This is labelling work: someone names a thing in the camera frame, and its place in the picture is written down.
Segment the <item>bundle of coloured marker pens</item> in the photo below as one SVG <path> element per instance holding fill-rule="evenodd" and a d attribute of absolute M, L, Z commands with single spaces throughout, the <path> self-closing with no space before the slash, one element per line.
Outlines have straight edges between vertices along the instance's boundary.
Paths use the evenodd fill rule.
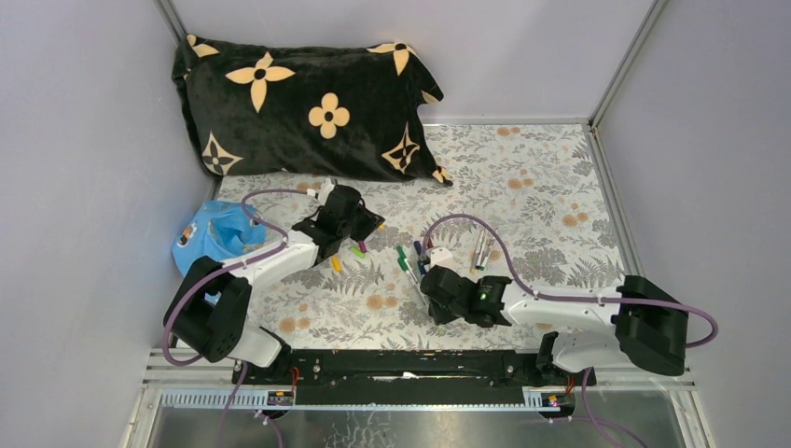
<path fill-rule="evenodd" d="M 411 269 L 411 267 L 409 265 L 409 260 L 408 260 L 408 258 L 406 256 L 406 252 L 404 251 L 403 247 L 400 246 L 400 245 L 397 245 L 395 247 L 395 250 L 396 250 L 396 252 L 398 254 L 397 263 L 398 263 L 401 271 L 408 277 L 412 288 L 416 291 L 418 297 L 422 300 L 425 308 L 428 309 L 429 306 L 430 306 L 430 301 L 422 293 L 422 291 L 420 289 L 420 281 L 419 281 L 417 275 L 415 274 L 415 272 Z"/>

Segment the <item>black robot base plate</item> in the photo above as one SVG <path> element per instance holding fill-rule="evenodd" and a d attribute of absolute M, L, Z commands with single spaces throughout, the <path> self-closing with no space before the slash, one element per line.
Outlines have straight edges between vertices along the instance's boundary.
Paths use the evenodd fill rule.
<path fill-rule="evenodd" d="M 295 349 L 271 367 L 236 371 L 243 385 L 282 385 L 298 405 L 516 405 L 526 387 L 596 385 L 548 356 L 513 350 Z"/>

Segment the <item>yellow pen cap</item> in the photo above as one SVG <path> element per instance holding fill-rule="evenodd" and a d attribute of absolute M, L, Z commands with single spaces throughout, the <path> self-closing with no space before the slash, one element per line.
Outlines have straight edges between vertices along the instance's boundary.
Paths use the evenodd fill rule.
<path fill-rule="evenodd" d="M 331 258 L 331 264 L 333 266 L 333 269 L 337 273 L 340 273 L 342 271 L 342 265 L 341 265 L 341 262 L 340 262 L 340 258 L 338 256 L 333 256 Z"/>

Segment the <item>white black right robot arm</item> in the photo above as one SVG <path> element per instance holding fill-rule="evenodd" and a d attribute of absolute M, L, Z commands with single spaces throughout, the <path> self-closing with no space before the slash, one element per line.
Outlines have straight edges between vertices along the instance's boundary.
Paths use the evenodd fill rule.
<path fill-rule="evenodd" d="M 456 319 L 482 328 L 548 324 L 534 369 L 550 385 L 587 368 L 625 363 L 664 376 L 685 370 L 688 314 L 667 294 L 661 294 L 661 306 L 630 302 L 631 294 L 643 299 L 658 291 L 640 276 L 628 275 L 615 287 L 624 303 L 606 303 L 595 295 L 583 302 L 561 301 L 559 288 L 550 290 L 550 300 L 538 299 L 507 276 L 473 281 L 439 265 L 428 270 L 420 290 L 438 325 Z"/>

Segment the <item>green pen cap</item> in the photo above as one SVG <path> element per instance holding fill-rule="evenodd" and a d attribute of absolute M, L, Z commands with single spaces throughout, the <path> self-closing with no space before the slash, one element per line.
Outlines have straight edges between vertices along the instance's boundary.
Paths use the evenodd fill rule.
<path fill-rule="evenodd" d="M 363 259 L 366 256 L 365 253 L 359 247 L 356 246 L 351 246 L 350 251 L 360 259 Z"/>

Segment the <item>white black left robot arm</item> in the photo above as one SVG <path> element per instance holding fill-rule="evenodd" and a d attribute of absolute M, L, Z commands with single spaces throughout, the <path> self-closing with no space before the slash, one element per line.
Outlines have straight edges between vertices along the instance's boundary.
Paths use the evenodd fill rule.
<path fill-rule="evenodd" d="M 203 256 L 191 264 L 163 317 L 163 341 L 176 337 L 195 351 L 196 360 L 254 365 L 269 384 L 286 377 L 285 342 L 248 319 L 253 293 L 335 256 L 347 240 L 365 241 L 385 221 L 366 207 L 357 189 L 332 179 L 304 193 L 317 201 L 316 211 L 288 231 L 274 227 L 277 239 L 236 258 Z"/>

